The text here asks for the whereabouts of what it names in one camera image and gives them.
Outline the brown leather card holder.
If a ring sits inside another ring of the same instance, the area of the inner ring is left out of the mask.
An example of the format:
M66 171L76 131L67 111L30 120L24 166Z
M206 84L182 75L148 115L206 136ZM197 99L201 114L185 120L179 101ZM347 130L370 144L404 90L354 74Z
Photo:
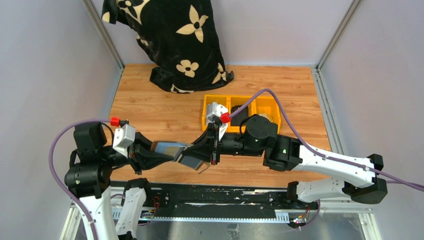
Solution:
M203 166L205 166L205 168L200 170L198 173L200 175L205 172L211 164L191 156L183 156L183 151L191 146L192 144L175 141L154 141L150 150L155 153L171 156L173 157L173 162L192 168L195 171L199 171Z

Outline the dark grey card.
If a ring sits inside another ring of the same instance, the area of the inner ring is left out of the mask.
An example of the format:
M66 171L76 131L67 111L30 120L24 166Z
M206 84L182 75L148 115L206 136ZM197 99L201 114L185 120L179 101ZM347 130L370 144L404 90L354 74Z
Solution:
M204 162L192 156L183 156L179 163L197 171Z

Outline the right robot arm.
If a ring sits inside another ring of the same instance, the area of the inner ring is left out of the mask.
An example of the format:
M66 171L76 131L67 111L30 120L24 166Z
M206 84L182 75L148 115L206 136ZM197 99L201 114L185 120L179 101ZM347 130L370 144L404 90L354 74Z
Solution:
M181 153L181 162L216 165L221 155L262 157L263 165L278 172L307 171L326 176L316 181L292 181L287 185L286 204L298 209L320 199L348 197L360 204L379 204L388 194L387 182L378 177L381 155L350 157L310 146L297 138L278 134L277 124L253 115L242 133L221 133L209 123L204 133Z

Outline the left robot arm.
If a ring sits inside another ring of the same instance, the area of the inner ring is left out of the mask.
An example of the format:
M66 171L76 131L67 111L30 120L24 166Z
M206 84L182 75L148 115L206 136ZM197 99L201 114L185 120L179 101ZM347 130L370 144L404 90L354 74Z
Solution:
M110 125L116 128L111 145L107 145L104 122L75 126L76 150L71 156L78 157L79 162L70 162L64 183L75 198L89 240L135 240L142 207L153 201L149 181L137 178L125 184L121 216L115 222L111 174L124 166L131 166L136 174L141 174L143 170L153 169L174 158L151 151L153 143L137 132L129 121L112 119Z

